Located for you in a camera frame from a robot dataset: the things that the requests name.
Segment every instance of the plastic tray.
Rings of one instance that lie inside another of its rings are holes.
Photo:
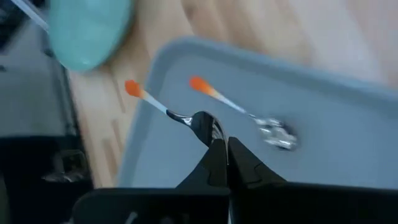
[[[191,90],[192,75],[256,115],[284,120],[297,132],[299,147],[267,145],[250,118]],[[398,188],[398,94],[391,90],[194,37],[159,52],[145,89],[178,113],[215,115],[227,136],[289,181]],[[186,126],[141,101],[118,185],[175,187],[205,151]]]

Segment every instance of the light blue tray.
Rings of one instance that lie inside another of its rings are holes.
[[[298,133],[297,150],[264,143],[249,118],[191,90],[192,75],[254,114],[286,121]],[[178,113],[209,111],[227,136],[289,181],[398,189],[396,92],[193,37],[159,52],[145,89]],[[205,151],[186,126],[141,101],[118,185],[175,187]]]

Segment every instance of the wooden floor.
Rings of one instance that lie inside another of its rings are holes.
[[[384,85],[398,86],[397,0],[139,0],[119,50],[101,68],[70,72],[97,187],[114,185],[137,99],[124,81],[144,82],[168,41],[199,35]]]

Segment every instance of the orange swab tip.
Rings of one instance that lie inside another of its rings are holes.
[[[207,95],[212,96],[215,92],[211,85],[209,85],[204,79],[197,76],[191,78],[191,80],[189,81],[189,85],[194,90],[200,91]]]
[[[142,98],[142,96],[143,96],[142,90],[141,90],[139,84],[136,83],[136,81],[134,81],[134,80],[126,80],[124,82],[124,87],[126,89],[126,92],[129,95]]]

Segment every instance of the tray rim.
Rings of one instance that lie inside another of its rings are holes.
[[[178,60],[178,57],[176,57],[175,55],[173,57],[170,57],[170,53],[173,52],[176,48],[185,45],[191,45],[194,47],[201,47],[210,50],[217,50],[222,54],[228,54],[232,57],[242,58],[246,61],[267,65],[270,67],[274,67],[275,69],[278,70],[284,70],[289,74],[294,74],[300,76],[301,78],[311,79],[316,82],[328,83],[329,85],[336,85],[339,86],[340,88],[344,88],[346,90],[353,90],[359,94],[370,97],[376,96],[379,100],[382,101],[388,101],[388,102],[393,101],[398,103],[398,91],[392,89],[390,86],[384,86],[381,85],[380,83],[374,83],[366,80],[358,80],[353,77],[343,76],[339,75],[338,73],[327,72],[316,68],[304,67],[303,65],[289,63],[281,59],[271,58],[270,56],[264,54],[241,49],[239,47],[232,46],[224,42],[217,42],[214,40],[203,39],[201,37],[195,37],[195,36],[183,36],[171,40],[169,43],[165,44],[161,49],[158,50],[155,57],[150,63],[149,74],[144,84],[144,88],[148,92],[155,95],[153,93],[155,91],[153,85],[156,85],[155,84],[156,82],[162,83],[159,81],[159,79],[165,78],[165,75],[162,77],[154,75],[155,73],[158,74],[161,71],[165,71],[162,70],[161,69],[162,67],[158,65],[160,63],[164,64],[163,60],[171,62]],[[127,146],[137,144],[137,143],[130,144],[130,142],[133,142],[133,139],[137,138],[136,137],[137,135],[142,135],[142,133],[147,132],[143,131],[142,128],[142,127],[148,128],[148,125],[144,125],[147,123],[145,119],[140,119],[142,117],[141,116],[142,110],[143,110],[143,104],[142,100],[140,100],[136,106],[136,111],[132,119],[131,127],[129,128],[128,131],[128,136],[126,138],[126,143],[123,151],[122,162],[119,166],[119,171],[116,177],[117,180],[116,185],[118,187],[129,187],[128,184],[126,184],[127,183],[126,180],[123,179],[123,176],[125,175],[126,172],[124,171],[123,168],[127,166],[127,163],[131,164],[133,162],[132,166],[134,168],[130,167],[130,170],[132,172],[132,177],[134,176],[134,172],[136,171],[137,161],[142,149],[138,147],[139,149],[128,151]]]

